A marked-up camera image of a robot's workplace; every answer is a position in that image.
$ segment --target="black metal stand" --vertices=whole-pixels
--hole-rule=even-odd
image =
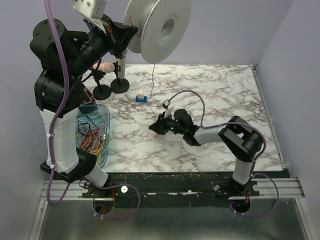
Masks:
[[[100,84],[99,81],[95,81],[97,86],[93,90],[93,96],[97,100],[105,100],[111,96],[111,88],[107,85]]]
[[[111,88],[105,84],[100,84],[100,80],[106,75],[105,72],[99,71],[101,59],[95,70],[92,71],[93,78],[97,86],[93,90],[93,96],[97,100],[105,100],[111,96]]]
[[[125,78],[120,79],[118,77],[118,68],[119,68],[118,63],[115,62],[113,63],[113,65],[114,65],[114,73],[115,73],[116,79],[111,82],[111,90],[115,94],[123,94],[129,90],[130,83],[127,79]]]

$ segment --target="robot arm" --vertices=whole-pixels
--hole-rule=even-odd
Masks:
[[[76,5],[89,3],[87,7],[92,7],[91,4],[97,2],[78,0]],[[103,11],[95,15],[92,10],[90,14],[92,19],[101,17],[99,20],[101,24],[95,24],[95,21],[86,17],[89,33],[69,31],[61,21],[54,20],[67,64],[69,93],[67,102],[54,125],[53,134],[49,134],[49,127],[63,98],[64,78],[47,19],[34,28],[30,48],[40,59],[43,68],[43,73],[34,85],[36,105],[40,109],[48,138],[54,136],[55,165],[52,165],[48,152],[47,161],[41,165],[41,169],[48,173],[54,169],[56,174],[68,183],[86,177],[96,185],[103,186],[108,175],[96,165],[96,156],[76,148],[75,125],[78,107],[90,100],[81,79],[83,74],[92,69],[92,66],[105,54],[111,53],[117,59],[121,59],[122,53],[127,49],[138,28],[114,22],[104,15]]]
[[[225,127],[202,128],[193,123],[185,109],[176,110],[171,115],[172,108],[159,115],[157,121],[149,129],[159,135],[167,132],[183,135],[183,140],[190,146],[201,146],[207,143],[224,142],[236,157],[233,180],[240,186],[245,186],[251,179],[254,157],[261,149],[263,140],[253,129],[238,125],[249,125],[239,116],[234,116]]]

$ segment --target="blue base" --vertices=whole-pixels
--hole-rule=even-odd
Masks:
[[[142,98],[138,98],[138,96],[135,97],[135,101],[138,103],[147,103],[148,102],[148,97],[145,96],[143,99]]]

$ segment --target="clear plastic container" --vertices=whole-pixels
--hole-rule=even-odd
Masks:
[[[81,146],[81,143],[86,136],[86,131],[88,132],[90,128],[100,129],[97,134],[101,138],[105,139],[104,146],[99,151],[101,156],[99,157],[97,155],[98,153],[93,152],[93,154],[97,155],[97,163],[99,167],[103,168],[108,159],[110,137],[110,111],[106,106],[102,104],[91,104],[79,107],[75,123],[75,143],[78,148]]]

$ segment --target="metal floor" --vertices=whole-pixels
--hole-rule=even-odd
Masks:
[[[273,200],[252,200],[251,214],[269,209]],[[115,209],[122,216],[131,209]],[[63,201],[48,206],[41,240],[307,240],[294,199],[281,199],[271,214],[248,218],[229,208],[141,208],[134,216],[94,216],[92,201]]]

